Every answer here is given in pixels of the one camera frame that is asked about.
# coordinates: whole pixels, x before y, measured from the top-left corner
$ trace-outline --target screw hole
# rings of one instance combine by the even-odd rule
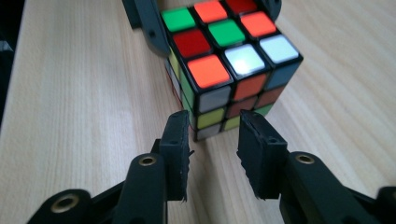
[[[270,143],[278,143],[279,140],[277,140],[277,138],[274,138],[274,137],[269,137],[268,138],[268,142],[270,142]]]
[[[152,164],[154,164],[155,162],[157,162],[157,159],[155,159],[154,157],[144,157],[142,159],[139,160],[139,164],[142,166],[150,166]]]
[[[297,155],[296,160],[304,164],[312,164],[315,162],[315,160],[312,157],[303,154]]]
[[[52,204],[50,210],[53,213],[63,213],[72,209],[78,204],[79,197],[76,194],[66,194],[56,200],[55,203]]]
[[[151,37],[151,38],[154,38],[155,37],[155,32],[154,31],[148,31],[148,35],[149,35],[149,37]]]

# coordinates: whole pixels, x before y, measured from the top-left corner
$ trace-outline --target black plastic mount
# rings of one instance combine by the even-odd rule
[[[141,28],[148,47],[161,57],[171,53],[156,0],[122,0],[133,29]]]
[[[315,155],[286,147],[262,115],[241,111],[237,155],[256,197],[281,195],[285,223],[396,223],[396,187],[371,199],[344,187]]]
[[[167,223],[166,202],[187,200],[188,128],[189,113],[176,112],[151,152],[132,160],[125,181],[94,198],[83,189],[55,194],[28,223]]]

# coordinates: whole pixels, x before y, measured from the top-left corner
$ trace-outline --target wood grain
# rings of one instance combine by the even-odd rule
[[[171,0],[166,7],[196,1]],[[277,26],[304,62],[267,116],[289,150],[348,187],[396,185],[396,2],[284,0]],[[119,0],[26,1],[0,139],[0,223],[49,196],[118,184],[177,111],[163,60]],[[237,130],[193,143],[186,203],[169,223],[282,223],[236,157]]]

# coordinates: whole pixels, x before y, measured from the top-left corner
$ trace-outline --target wooden table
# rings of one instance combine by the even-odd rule
[[[276,22],[304,62],[267,118],[290,151],[316,154],[372,197],[396,185],[395,10],[393,0],[284,0]],[[1,130],[0,223],[26,222],[64,189],[118,184],[176,111],[163,59],[121,0],[26,1]],[[189,200],[169,203],[169,223],[282,222],[278,201],[254,197],[237,135],[190,142]]]

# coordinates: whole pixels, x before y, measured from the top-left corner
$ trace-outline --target orange sticker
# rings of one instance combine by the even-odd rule
[[[254,37],[269,35],[276,31],[274,23],[263,12],[247,14],[241,17],[241,22]]]
[[[194,8],[201,20],[206,23],[227,18],[227,12],[218,1],[197,3]]]
[[[230,75],[216,55],[209,55],[187,63],[200,88],[208,88],[230,80]]]

